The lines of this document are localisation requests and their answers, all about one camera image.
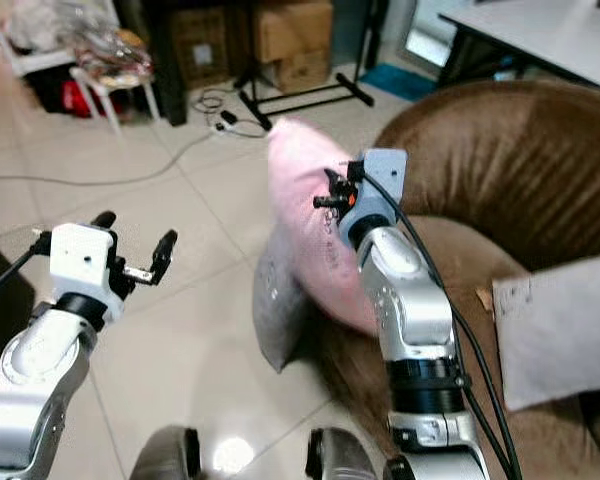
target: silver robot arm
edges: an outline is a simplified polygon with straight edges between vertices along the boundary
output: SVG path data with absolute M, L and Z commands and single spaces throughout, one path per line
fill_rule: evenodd
M 404 151 L 368 150 L 349 165 L 348 178 L 327 171 L 331 196 L 314 199 L 316 208 L 337 211 L 340 237 L 357 252 L 374 308 L 392 396 L 389 427 L 402 452 L 387 463 L 384 478 L 488 480 L 473 417 L 463 405 L 468 379 L 457 364 L 449 299 L 421 252 L 395 227 L 391 205 L 365 179 L 371 175 L 399 202 L 406 163 Z M 325 452 L 325 444 L 310 451 L 309 463 L 320 464 L 321 448 L 324 458 L 339 458 Z M 318 470 L 323 480 L 338 478 Z
M 136 283 L 157 284 L 171 262 L 173 230 L 158 244 L 150 270 L 127 267 L 116 256 L 114 220 L 105 212 L 91 225 L 65 224 L 50 233 L 43 254 L 50 256 L 56 303 L 36 309 L 0 360 L 0 480 L 47 477 L 97 334 L 120 319 Z

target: gray pillow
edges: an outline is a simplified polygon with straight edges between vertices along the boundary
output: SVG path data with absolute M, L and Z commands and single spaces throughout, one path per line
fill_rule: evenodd
M 493 299 L 510 410 L 600 390 L 600 258 L 494 282 Z
M 287 234 L 277 225 L 253 281 L 253 324 L 262 354 L 280 372 L 287 364 L 314 304 L 291 272 Z

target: brown armchair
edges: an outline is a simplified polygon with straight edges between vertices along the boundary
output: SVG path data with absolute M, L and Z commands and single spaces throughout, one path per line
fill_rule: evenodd
M 502 402 L 495 326 L 476 289 L 600 254 L 600 92 L 537 82 L 450 88 L 396 117 L 376 145 L 409 153 L 401 207 L 474 329 Z M 377 341 L 331 321 L 316 330 L 314 356 L 327 384 L 392 454 Z M 477 362 L 460 341 L 497 430 Z M 507 418 L 524 478 L 600 479 L 600 392 Z M 481 444 L 491 478 L 505 478 L 484 435 Z

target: blue mat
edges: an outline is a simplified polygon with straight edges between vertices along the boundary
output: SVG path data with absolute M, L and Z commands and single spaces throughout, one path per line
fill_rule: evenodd
M 429 95 L 436 88 L 433 80 L 387 63 L 368 71 L 360 81 L 412 102 Z

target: pink pillow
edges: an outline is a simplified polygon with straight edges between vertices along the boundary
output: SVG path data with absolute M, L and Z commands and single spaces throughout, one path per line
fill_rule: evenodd
M 297 120 L 282 118 L 269 133 L 269 195 L 290 232 L 293 273 L 323 310 L 375 335 L 355 252 L 340 240 L 331 212 L 313 208 L 314 196 L 329 195 L 324 169 L 346 175 L 349 160 L 330 138 Z

